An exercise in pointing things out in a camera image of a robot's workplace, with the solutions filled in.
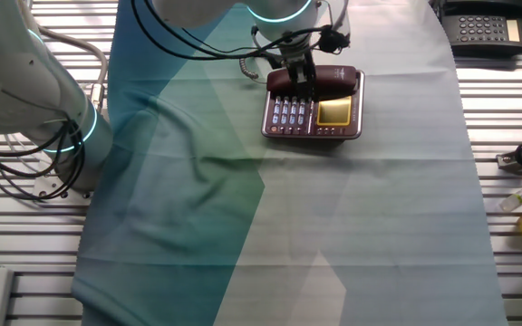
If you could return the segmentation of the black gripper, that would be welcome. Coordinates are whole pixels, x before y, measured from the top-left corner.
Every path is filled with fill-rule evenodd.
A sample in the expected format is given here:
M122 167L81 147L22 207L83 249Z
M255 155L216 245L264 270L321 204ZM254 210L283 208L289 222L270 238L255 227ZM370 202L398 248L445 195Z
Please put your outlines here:
M298 84L300 67L300 93L304 98L313 100L315 96L315 64L310 43L285 44L280 46L281 64L287 69L289 80L293 86Z

